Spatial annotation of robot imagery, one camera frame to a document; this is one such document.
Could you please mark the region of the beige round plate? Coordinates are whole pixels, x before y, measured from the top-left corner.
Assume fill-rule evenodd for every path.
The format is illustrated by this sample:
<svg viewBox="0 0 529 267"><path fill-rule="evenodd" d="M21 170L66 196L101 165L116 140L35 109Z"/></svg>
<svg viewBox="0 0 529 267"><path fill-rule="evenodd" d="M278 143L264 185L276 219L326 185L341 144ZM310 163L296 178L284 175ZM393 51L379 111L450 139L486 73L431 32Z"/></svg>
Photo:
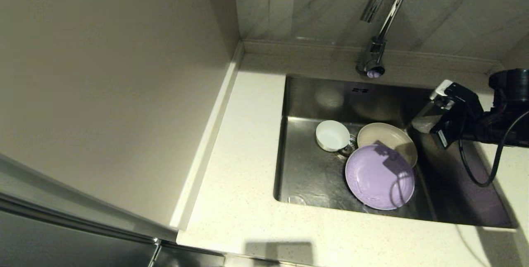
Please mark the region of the beige round plate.
<svg viewBox="0 0 529 267"><path fill-rule="evenodd" d="M373 144L382 144L397 151L412 167L417 164L418 153L415 143L402 129L380 122L365 125L357 134L357 146Z"/></svg>

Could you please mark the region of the purple round plate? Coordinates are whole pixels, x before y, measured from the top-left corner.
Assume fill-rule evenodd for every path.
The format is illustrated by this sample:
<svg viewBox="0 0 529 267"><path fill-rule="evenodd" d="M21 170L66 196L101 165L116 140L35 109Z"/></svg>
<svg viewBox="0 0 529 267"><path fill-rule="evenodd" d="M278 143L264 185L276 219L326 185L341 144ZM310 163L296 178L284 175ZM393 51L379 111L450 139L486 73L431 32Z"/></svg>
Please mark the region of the purple round plate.
<svg viewBox="0 0 529 267"><path fill-rule="evenodd" d="M385 145L359 147L346 161L346 185L363 204L376 210L406 205L415 192L413 167Z"/></svg>

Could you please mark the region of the white round cup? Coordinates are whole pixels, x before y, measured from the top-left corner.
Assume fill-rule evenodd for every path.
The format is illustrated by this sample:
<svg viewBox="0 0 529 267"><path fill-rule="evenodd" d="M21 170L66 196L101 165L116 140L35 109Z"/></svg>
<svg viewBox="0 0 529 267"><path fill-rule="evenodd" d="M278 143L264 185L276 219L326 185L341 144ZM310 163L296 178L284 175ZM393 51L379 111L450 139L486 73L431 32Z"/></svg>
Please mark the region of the white round cup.
<svg viewBox="0 0 529 267"><path fill-rule="evenodd" d="M320 122L315 130L316 143L327 152L342 150L350 143L350 132L344 124L325 120Z"/></svg>

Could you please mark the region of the stainless steel sink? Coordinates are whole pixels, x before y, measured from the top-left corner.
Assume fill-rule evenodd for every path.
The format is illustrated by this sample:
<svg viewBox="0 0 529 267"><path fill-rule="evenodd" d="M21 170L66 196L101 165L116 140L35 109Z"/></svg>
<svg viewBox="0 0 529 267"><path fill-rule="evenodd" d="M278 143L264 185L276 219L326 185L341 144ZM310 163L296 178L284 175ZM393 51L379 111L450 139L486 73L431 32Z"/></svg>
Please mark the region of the stainless steel sink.
<svg viewBox="0 0 529 267"><path fill-rule="evenodd" d="M430 88L286 78L274 197L284 203L367 214L483 227L516 228L518 222L498 184L480 188L468 177L457 143L443 150L430 135L412 129ZM415 192L402 208L376 210L362 204L346 185L346 161L316 143L315 130L338 121L357 136L370 123L404 130L418 151Z"/></svg>

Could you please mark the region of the round metal drain strainer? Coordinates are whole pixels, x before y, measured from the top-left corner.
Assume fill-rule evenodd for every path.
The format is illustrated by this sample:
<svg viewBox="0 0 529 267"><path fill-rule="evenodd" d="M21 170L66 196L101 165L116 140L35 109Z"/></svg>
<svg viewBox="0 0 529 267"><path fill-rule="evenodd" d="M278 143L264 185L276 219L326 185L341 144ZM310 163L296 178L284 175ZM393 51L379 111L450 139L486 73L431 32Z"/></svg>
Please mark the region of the round metal drain strainer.
<svg viewBox="0 0 529 267"><path fill-rule="evenodd" d="M357 137L355 135L350 135L349 143L342 149L334 152L334 155L340 160L346 161L351 154L358 149Z"/></svg>

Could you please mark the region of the chrome gooseneck faucet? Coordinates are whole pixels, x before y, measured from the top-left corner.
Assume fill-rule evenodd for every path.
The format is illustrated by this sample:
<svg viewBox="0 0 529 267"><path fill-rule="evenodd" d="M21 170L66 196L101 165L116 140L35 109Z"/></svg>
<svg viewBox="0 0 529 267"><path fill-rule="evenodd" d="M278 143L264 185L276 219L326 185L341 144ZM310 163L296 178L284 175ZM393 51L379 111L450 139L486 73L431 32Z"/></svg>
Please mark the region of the chrome gooseneck faucet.
<svg viewBox="0 0 529 267"><path fill-rule="evenodd" d="M397 13L404 5L404 1L405 0L393 0L380 31L371 38L367 48L365 48L364 52L359 57L356 65L356 70L359 74L375 79L381 77L385 73L386 70L382 58L387 45L386 37ZM360 20L366 23L372 22L383 3L384 0L369 0L363 10Z"/></svg>

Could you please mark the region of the beige cabinet side panel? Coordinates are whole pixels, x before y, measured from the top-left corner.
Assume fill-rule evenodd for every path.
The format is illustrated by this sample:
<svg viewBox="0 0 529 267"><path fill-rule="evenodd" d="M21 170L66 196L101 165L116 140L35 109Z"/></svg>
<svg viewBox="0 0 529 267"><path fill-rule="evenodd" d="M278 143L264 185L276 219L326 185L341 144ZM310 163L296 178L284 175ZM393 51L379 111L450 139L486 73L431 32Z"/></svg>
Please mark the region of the beige cabinet side panel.
<svg viewBox="0 0 529 267"><path fill-rule="evenodd" d="M0 0L0 154L184 230L239 41L236 0Z"/></svg>

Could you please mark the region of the grey cabinet door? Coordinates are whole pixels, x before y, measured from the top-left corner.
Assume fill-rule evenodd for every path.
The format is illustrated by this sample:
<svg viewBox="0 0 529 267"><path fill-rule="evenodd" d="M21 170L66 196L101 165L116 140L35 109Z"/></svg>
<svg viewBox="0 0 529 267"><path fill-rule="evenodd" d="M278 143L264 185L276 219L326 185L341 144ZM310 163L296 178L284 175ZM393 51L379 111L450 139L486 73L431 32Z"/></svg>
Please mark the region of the grey cabinet door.
<svg viewBox="0 0 529 267"><path fill-rule="evenodd" d="M177 231L0 154L0 267L223 267Z"/></svg>

